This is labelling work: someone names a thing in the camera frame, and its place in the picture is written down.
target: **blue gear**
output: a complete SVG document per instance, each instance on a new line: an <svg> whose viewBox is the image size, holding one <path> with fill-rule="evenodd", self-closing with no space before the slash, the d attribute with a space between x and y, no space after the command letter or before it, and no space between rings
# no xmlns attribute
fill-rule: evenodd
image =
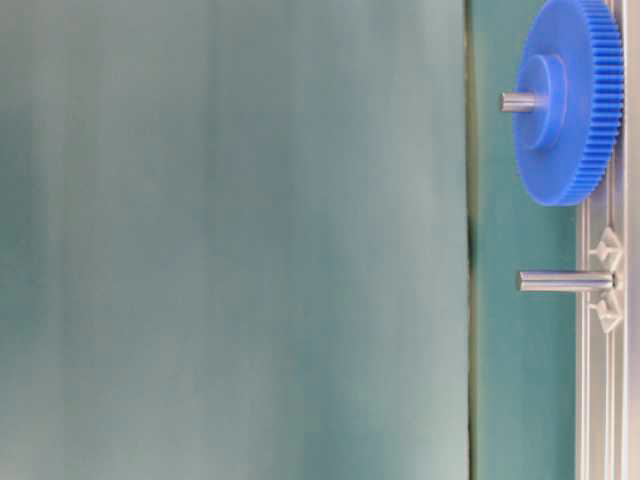
<svg viewBox="0 0 640 480"><path fill-rule="evenodd" d="M576 205L596 189L618 136L624 100L622 41L601 0L549 0L533 22L518 92L535 94L516 113L518 170L542 205Z"/></svg>

